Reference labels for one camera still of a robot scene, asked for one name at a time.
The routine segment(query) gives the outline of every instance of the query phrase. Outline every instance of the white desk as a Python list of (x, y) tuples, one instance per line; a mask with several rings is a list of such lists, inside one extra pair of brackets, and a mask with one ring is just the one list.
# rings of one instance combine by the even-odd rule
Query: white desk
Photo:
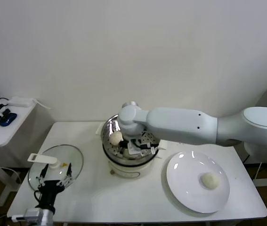
[[(7, 108), (17, 114), (17, 117), (11, 122), (10, 125), (6, 127), (0, 126), (0, 147), (5, 146), (8, 142), (12, 139), (15, 133), (18, 131), (19, 127), (34, 109), (36, 104), (34, 103), (30, 107), (14, 107), (14, 106), (7, 106)], [(9, 193), (16, 192), (19, 188), (19, 184), (15, 182), (16, 175), (10, 177), (0, 168), (0, 181), (3, 182), (6, 187), (0, 196), (0, 206), (3, 206)]]
[(17, 117), (11, 122), (10, 125), (6, 127), (0, 126), (0, 147), (9, 143), (35, 106), (35, 103), (30, 107), (7, 106), (12, 113), (17, 114)]
[[(59, 144), (72, 144), (83, 153), (84, 165), (77, 180), (57, 195), (55, 222), (124, 223), (188, 222), (263, 218), (267, 209), (232, 147), (181, 145), (169, 142), (158, 153), (150, 174), (125, 179), (110, 174), (100, 137), (95, 134), (99, 122), (57, 122), (51, 128), (39, 153)], [(170, 192), (165, 180), (171, 155), (183, 148), (206, 153), (226, 172), (231, 192), (223, 210), (198, 214), (185, 208)], [(37, 202), (27, 177), (22, 183), (8, 217), (24, 214)]]

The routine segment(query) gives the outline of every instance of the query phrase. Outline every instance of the glass lid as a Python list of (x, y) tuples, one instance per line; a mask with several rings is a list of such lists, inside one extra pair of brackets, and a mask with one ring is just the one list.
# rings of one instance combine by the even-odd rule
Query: glass lid
[[(44, 151), (42, 155), (55, 157), (59, 161), (59, 166), (48, 167), (44, 180), (63, 180), (67, 174), (69, 167), (72, 171), (72, 178), (74, 181), (80, 174), (83, 167), (83, 155), (79, 148), (72, 145), (57, 145)], [(30, 187), (36, 191), (38, 190), (41, 171), (46, 167), (46, 163), (35, 162), (30, 168), (28, 174), (28, 181)]]

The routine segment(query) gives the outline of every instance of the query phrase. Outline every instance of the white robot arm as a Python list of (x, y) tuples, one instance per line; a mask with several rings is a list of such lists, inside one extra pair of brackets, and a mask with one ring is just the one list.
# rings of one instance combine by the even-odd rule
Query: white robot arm
[(267, 107), (250, 107), (230, 117), (216, 118), (188, 109), (158, 107), (145, 111), (129, 102), (119, 112), (118, 123), (128, 140), (145, 129), (159, 139), (192, 145), (239, 140), (250, 155), (267, 161)]

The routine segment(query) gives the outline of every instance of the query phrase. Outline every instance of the white plate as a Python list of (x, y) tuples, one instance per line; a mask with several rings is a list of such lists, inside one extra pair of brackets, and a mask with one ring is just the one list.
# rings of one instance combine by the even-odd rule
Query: white plate
[[(214, 173), (219, 186), (210, 190), (200, 177)], [(174, 196), (186, 207), (199, 213), (213, 213), (223, 209), (229, 197), (229, 182), (223, 169), (208, 156), (183, 151), (171, 158), (167, 166), (167, 181)]]

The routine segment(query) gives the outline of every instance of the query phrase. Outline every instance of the computer mouse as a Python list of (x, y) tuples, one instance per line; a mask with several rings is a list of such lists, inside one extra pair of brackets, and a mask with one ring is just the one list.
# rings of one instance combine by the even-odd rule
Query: computer mouse
[(0, 119), (1, 126), (8, 126), (17, 117), (16, 113), (8, 113)]

